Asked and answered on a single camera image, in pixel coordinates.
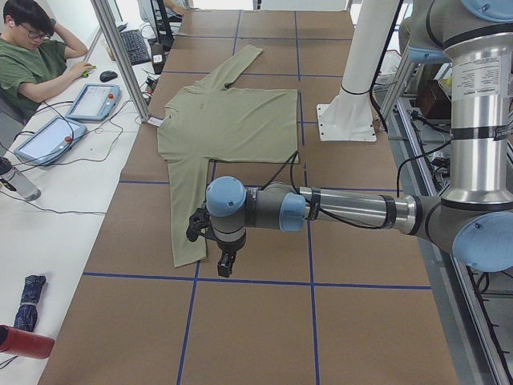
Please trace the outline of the olive green long-sleeve shirt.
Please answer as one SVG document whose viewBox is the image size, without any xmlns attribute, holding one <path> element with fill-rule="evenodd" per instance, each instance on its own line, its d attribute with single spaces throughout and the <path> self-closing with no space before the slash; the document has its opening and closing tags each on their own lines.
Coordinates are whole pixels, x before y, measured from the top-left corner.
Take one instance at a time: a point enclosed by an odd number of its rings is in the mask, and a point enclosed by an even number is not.
<svg viewBox="0 0 513 385">
<path fill-rule="evenodd" d="M 157 147 L 168 163 L 176 267 L 207 256 L 206 245 L 190 242 L 186 230 L 204 201 L 210 160 L 282 164 L 297 150 L 297 90 L 233 86 L 261 53 L 247 45 L 165 106 Z"/>
</svg>

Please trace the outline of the white paper hang tag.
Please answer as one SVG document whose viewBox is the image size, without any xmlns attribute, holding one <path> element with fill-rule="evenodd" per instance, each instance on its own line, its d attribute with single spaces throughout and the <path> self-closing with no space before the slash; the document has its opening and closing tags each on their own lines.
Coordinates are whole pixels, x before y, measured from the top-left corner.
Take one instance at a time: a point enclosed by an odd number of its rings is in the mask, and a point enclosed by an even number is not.
<svg viewBox="0 0 513 385">
<path fill-rule="evenodd" d="M 153 126 L 156 126 L 156 127 L 159 127 L 162 123 L 163 123 L 163 119 L 160 119 L 160 118 L 156 118 L 154 116 L 151 116 L 147 122 Z"/>
</svg>

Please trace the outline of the upper teach pendant tablet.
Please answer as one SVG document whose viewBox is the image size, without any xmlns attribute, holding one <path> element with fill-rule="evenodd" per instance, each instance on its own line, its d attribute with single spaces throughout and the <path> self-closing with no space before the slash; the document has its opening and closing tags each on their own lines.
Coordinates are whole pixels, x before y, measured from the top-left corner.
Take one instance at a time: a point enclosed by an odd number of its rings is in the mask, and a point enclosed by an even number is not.
<svg viewBox="0 0 513 385">
<path fill-rule="evenodd" d="M 86 84 L 75 98 L 65 117 L 80 122 L 105 120 L 115 109 L 121 96 L 116 84 Z"/>
</svg>

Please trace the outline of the teach pendant tablet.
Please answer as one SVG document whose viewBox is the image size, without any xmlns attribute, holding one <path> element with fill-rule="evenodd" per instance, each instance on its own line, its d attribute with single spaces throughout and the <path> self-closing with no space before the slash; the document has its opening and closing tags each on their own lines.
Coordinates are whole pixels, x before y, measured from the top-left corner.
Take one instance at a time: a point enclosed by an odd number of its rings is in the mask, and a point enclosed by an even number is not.
<svg viewBox="0 0 513 385">
<path fill-rule="evenodd" d="M 75 98 L 65 117 L 80 122 L 105 120 L 115 109 L 121 96 L 116 84 L 86 84 Z"/>
<path fill-rule="evenodd" d="M 16 147 L 14 154 L 29 164 L 52 164 L 81 140 L 86 132 L 85 124 L 55 117 Z"/>
</svg>

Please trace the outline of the folded dark blue umbrella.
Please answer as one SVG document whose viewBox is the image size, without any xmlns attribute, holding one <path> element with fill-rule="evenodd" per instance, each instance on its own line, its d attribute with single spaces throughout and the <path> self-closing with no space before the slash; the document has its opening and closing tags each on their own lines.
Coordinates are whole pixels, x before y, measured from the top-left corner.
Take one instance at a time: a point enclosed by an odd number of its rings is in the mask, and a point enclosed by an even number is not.
<svg viewBox="0 0 513 385">
<path fill-rule="evenodd" d="M 38 320 L 37 305 L 40 301 L 46 277 L 30 275 L 25 277 L 18 311 L 14 318 L 14 328 L 33 332 Z"/>
</svg>

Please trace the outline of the lower teach pendant tablet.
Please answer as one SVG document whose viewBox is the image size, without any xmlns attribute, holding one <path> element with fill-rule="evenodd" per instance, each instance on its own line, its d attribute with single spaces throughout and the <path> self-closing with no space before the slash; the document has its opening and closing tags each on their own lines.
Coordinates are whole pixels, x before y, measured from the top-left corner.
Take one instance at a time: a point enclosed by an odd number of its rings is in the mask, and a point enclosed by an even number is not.
<svg viewBox="0 0 513 385">
<path fill-rule="evenodd" d="M 29 164 L 52 164 L 81 140 L 86 132 L 85 124 L 55 117 L 16 147 L 14 154 Z"/>
</svg>

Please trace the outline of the black computer mouse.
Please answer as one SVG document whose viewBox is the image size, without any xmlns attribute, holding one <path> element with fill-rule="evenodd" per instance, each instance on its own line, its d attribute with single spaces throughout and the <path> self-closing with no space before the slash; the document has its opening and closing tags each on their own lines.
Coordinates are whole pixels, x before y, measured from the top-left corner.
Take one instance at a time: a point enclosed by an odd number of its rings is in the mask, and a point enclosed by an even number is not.
<svg viewBox="0 0 513 385">
<path fill-rule="evenodd" d="M 102 83 L 106 83 L 106 82 L 112 81 L 113 79 L 116 79 L 117 77 L 118 77 L 118 74 L 115 71 L 103 71 L 99 75 L 99 80 Z"/>
</svg>

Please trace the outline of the black keyboard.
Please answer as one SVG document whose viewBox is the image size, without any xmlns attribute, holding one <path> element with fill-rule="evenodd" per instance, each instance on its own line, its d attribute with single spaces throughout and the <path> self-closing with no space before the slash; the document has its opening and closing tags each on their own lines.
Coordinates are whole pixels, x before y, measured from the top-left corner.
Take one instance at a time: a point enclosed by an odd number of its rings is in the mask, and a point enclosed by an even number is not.
<svg viewBox="0 0 513 385">
<path fill-rule="evenodd" d="M 120 38 L 131 65 L 151 62 L 147 44 L 140 30 L 124 30 L 120 33 Z"/>
</svg>

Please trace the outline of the red cylindrical bottle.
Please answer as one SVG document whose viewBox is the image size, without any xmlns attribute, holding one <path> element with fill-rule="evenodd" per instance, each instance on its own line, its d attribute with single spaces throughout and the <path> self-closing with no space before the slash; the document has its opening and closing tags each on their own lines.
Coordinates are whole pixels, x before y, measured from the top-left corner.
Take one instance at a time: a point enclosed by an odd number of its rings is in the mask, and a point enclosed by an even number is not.
<svg viewBox="0 0 513 385">
<path fill-rule="evenodd" d="M 1 325 L 1 352 L 33 359 L 46 359 L 55 344 L 51 337 Z"/>
</svg>

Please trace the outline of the clear water bottle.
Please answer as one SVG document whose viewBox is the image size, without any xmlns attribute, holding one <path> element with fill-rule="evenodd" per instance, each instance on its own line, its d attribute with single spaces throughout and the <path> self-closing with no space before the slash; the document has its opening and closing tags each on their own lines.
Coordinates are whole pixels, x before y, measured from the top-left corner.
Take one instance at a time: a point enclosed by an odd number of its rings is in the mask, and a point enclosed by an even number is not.
<svg viewBox="0 0 513 385">
<path fill-rule="evenodd" d="M 5 157 L 1 158 L 1 183 L 26 201 L 34 201 L 41 196 L 39 188 Z"/>
</svg>

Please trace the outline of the seated person in green shirt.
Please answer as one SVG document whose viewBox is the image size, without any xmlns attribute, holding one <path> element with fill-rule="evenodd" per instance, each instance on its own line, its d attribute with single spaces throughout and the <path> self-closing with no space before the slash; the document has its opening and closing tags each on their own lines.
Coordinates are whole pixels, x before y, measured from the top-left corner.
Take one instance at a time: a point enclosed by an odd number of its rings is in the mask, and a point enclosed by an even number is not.
<svg viewBox="0 0 513 385">
<path fill-rule="evenodd" d="M 1 95 L 24 120 L 95 69 L 87 61 L 67 67 L 68 59 L 86 55 L 88 48 L 36 1 L 7 1 L 3 21 Z"/>
</svg>

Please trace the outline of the aluminium frame post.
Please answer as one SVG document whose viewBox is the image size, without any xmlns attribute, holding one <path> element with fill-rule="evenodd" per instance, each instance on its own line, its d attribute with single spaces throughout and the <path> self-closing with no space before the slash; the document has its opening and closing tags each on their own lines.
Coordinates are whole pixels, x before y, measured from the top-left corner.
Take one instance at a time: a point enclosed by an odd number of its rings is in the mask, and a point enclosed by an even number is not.
<svg viewBox="0 0 513 385">
<path fill-rule="evenodd" d="M 128 55 L 124 49 L 122 39 L 115 24 L 115 18 L 111 8 L 106 0 L 91 0 L 91 5 L 95 11 L 99 26 L 103 32 L 107 44 L 111 48 L 111 52 L 115 57 L 119 73 L 122 76 L 127 92 L 131 97 L 135 109 L 139 114 L 139 118 L 146 123 L 150 118 L 147 104 L 144 100 L 142 91 L 135 77 L 132 65 Z"/>
</svg>

